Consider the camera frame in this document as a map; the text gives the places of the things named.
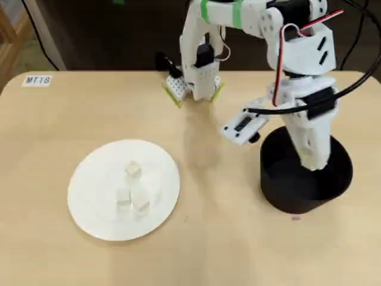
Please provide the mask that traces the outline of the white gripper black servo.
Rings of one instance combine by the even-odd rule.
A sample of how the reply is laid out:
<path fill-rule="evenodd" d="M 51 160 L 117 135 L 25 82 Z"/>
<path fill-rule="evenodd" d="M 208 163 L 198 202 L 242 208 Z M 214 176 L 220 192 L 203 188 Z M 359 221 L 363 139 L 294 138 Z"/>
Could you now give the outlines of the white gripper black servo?
<path fill-rule="evenodd" d="M 336 79 L 331 76 L 285 77 L 279 87 L 268 89 L 268 96 L 277 91 L 275 107 L 269 115 L 285 120 L 301 165 L 310 170 L 324 169 L 330 156 L 330 121 L 338 111 Z M 311 130 L 304 121 L 315 121 Z"/>

